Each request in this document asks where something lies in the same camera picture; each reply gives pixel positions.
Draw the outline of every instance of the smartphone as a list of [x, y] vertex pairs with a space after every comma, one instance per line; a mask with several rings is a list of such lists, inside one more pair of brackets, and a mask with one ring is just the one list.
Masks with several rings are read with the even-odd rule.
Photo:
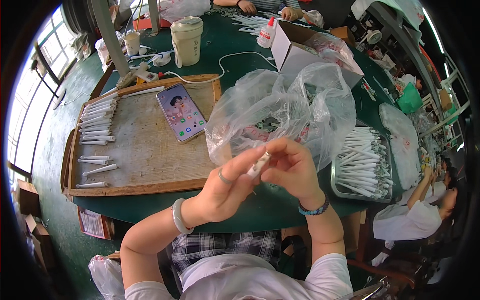
[[156, 98], [179, 142], [186, 142], [204, 130], [206, 120], [183, 84], [172, 85]]

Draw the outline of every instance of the glue bottle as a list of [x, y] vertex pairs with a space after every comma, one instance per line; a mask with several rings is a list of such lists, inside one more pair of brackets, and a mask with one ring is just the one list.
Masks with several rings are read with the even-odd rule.
[[270, 21], [268, 21], [267, 26], [262, 28], [260, 34], [258, 35], [257, 43], [263, 48], [270, 48], [270, 46], [272, 45], [272, 40], [275, 36], [275, 29], [273, 28], [274, 20], [275, 17], [271, 17]]

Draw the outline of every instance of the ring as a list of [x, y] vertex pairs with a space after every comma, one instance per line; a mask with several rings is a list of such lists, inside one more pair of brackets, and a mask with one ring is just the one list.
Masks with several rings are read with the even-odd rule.
[[231, 182], [230, 180], [228, 180], [228, 179], [226, 179], [225, 177], [223, 177], [223, 175], [222, 175], [222, 168], [220, 168], [220, 169], [218, 170], [218, 176], [219, 176], [220, 179], [221, 179], [224, 183], [226, 183], [226, 184], [232, 184], [232, 183], [233, 183], [233, 182]]

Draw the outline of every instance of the floor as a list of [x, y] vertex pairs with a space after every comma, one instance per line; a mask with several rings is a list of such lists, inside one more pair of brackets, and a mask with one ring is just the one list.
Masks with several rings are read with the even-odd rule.
[[[116, 239], [102, 240], [80, 232], [76, 205], [61, 194], [60, 169], [65, 142], [78, 117], [82, 103], [102, 76], [101, 63], [94, 53], [77, 63], [62, 84], [64, 102], [49, 109], [40, 132], [33, 162], [33, 184], [39, 196], [43, 221], [48, 224], [59, 268], [52, 277], [65, 299], [103, 299], [93, 283], [88, 262], [96, 255], [108, 255], [120, 249], [121, 237], [130, 226], [115, 222]], [[362, 288], [368, 274], [351, 269], [354, 290]]]

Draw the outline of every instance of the plaid shorts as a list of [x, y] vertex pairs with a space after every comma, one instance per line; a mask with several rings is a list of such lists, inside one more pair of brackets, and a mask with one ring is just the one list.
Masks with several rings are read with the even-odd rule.
[[277, 268], [282, 246], [281, 230], [243, 233], [180, 234], [173, 242], [172, 261], [181, 274], [202, 258], [227, 254], [253, 254]]

